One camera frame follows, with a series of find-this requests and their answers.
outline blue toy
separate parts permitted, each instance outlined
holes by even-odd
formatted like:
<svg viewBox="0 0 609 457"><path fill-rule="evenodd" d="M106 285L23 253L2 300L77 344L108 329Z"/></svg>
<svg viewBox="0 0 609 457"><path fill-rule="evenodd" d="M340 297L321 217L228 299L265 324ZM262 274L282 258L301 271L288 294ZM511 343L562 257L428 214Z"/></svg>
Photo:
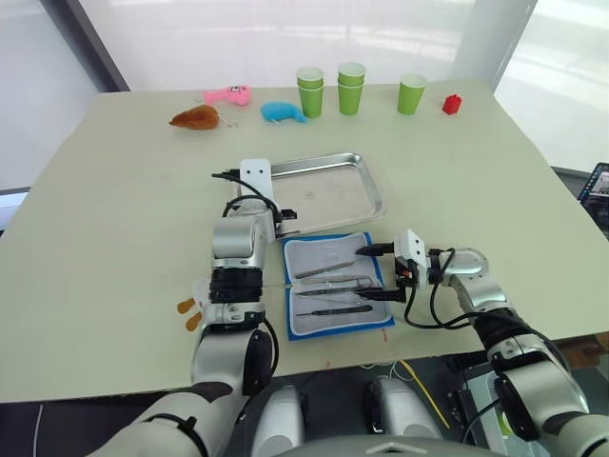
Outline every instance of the blue toy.
<svg viewBox="0 0 609 457"><path fill-rule="evenodd" d="M293 117L298 122L306 122L306 117L295 105L287 102L268 102L260 107L263 117L269 122L283 121Z"/></svg>

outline red block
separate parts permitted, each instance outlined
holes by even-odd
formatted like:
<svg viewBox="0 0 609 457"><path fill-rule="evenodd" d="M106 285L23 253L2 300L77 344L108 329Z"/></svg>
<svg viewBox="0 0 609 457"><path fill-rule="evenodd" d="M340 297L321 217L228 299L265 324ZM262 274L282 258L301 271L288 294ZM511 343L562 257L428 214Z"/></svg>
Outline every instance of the red block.
<svg viewBox="0 0 609 457"><path fill-rule="evenodd" d="M444 100L444 106L442 107L442 111L446 114L454 114L459 111L459 107L461 106L461 98L456 93L449 95Z"/></svg>

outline brown toy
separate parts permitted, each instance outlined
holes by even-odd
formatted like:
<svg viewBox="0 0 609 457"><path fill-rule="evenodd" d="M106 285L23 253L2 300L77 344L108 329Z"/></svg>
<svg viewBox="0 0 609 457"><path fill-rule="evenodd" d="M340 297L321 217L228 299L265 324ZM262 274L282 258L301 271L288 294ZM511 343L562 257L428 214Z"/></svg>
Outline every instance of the brown toy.
<svg viewBox="0 0 609 457"><path fill-rule="evenodd" d="M188 111L181 112L169 121L169 124L176 127L184 127L193 130L210 130L218 127L220 115L218 111L210 105L201 105Z"/></svg>

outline black cable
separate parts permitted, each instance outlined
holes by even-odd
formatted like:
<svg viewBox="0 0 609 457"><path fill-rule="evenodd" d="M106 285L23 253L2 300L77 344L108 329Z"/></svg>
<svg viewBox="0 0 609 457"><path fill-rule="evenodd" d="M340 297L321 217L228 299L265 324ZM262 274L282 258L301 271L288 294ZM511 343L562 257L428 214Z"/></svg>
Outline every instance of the black cable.
<svg viewBox="0 0 609 457"><path fill-rule="evenodd" d="M465 430L463 431L463 434L461 435L460 441L462 443L465 443L465 441L467 440L467 435L469 435L469 432L472 430L472 427L480 420L480 418L484 414L486 414L488 411L490 411L491 409L496 407L499 403L500 403L500 400L498 398L497 400L495 400L494 402L491 402L489 405L486 405L480 411L478 411L476 414L474 414L474 417L472 417L469 420L467 427L465 428Z"/></svg>
<svg viewBox="0 0 609 457"><path fill-rule="evenodd" d="M446 326L440 320L440 317L438 317L438 314L436 313L436 292L438 291L440 282L444 278L444 274L446 273L446 269L448 268L448 265L455 258L455 254L456 254L456 251L454 248L447 249L446 251L450 251L450 255L448 256L446 263L444 263L444 266L440 270L440 278L439 278L438 282L436 284L434 284L434 287L431 289L431 295L429 296L429 312L431 313L431 317L433 317L434 321L436 321L436 324L439 326L439 328L446 328ZM469 322L467 322L465 324L459 324L458 326L454 326L450 329L457 330L459 328L465 328L465 327L469 327L469 326L471 326L471 324Z"/></svg>
<svg viewBox="0 0 609 457"><path fill-rule="evenodd" d="M417 324L416 322L412 322L410 320L410 318L408 316L410 315L410 309L412 309L412 305L415 302L416 296L417 296L417 289L412 288L411 292L410 292L410 299L408 300L408 304L406 305L406 310L403 312L403 319L406 321L406 323L411 325L414 328L424 328L424 329L442 328L440 326L430 326L428 324Z"/></svg>
<svg viewBox="0 0 609 457"><path fill-rule="evenodd" d="M273 202L266 197L263 197L261 195L240 195L236 198L233 198L226 204L225 210L222 213L222 217L226 217L228 215L228 212L230 211L230 209L233 207L233 205L235 203L239 203L243 200L260 200L261 202L266 203L267 208L269 208L271 211L273 210L273 207L271 206L273 204Z"/></svg>
<svg viewBox="0 0 609 457"><path fill-rule="evenodd" d="M282 217L281 217L281 213L279 212L279 210L277 209L277 205L275 205L275 203L272 200L269 200L268 198L264 197L259 190L257 190L256 188L254 188L251 184L246 183L245 181L242 181L241 179L239 179L236 176L233 176L232 174L226 174L226 173L211 173L211 177L212 178L220 178L220 179L226 179L227 181L231 181L233 183L237 183L240 184L241 186L244 186L245 188L248 188L249 190L251 190L252 192L254 192L254 194L258 195L259 197L261 197L261 199L265 199L263 200L267 206L270 207L271 211L273 212L273 220L275 222L281 222Z"/></svg>
<svg viewBox="0 0 609 457"><path fill-rule="evenodd" d="M279 340L277 339L277 333L275 333L275 328L268 322L268 319L264 320L266 328L268 328L268 332L270 333L270 337L273 340L273 365L271 366L271 377L275 374L275 370L277 369L277 364L279 363Z"/></svg>

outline stainless steel tray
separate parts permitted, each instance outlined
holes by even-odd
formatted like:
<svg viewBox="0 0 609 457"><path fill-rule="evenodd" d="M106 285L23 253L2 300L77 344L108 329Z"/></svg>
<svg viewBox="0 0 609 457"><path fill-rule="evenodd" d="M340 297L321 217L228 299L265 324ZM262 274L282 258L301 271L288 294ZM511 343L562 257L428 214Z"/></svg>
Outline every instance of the stainless steel tray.
<svg viewBox="0 0 609 457"><path fill-rule="evenodd" d="M335 229L381 218L379 187L362 156L352 152L271 165L275 200L298 218L282 223L280 236Z"/></svg>

